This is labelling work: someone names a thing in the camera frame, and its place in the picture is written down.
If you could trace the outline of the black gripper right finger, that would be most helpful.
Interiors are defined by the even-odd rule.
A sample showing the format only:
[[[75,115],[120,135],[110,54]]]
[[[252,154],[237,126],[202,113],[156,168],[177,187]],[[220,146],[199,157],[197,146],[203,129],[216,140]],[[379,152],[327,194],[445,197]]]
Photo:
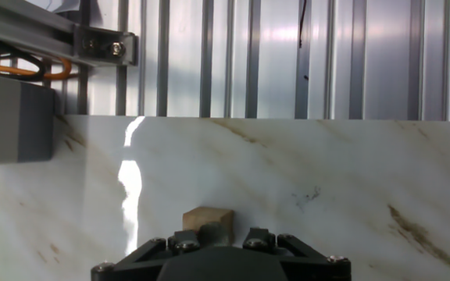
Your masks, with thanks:
[[[287,280],[351,281],[348,258],[323,255],[291,234],[275,235],[268,229],[251,228],[242,248],[273,258]]]

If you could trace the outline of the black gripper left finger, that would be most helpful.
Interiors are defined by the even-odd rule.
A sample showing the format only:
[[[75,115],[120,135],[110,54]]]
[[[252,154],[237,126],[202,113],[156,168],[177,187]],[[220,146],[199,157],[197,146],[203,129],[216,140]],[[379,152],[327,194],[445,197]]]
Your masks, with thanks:
[[[168,238],[155,237],[117,263],[104,261],[94,266],[91,281],[156,281],[167,261],[200,248],[194,230],[177,231]]]

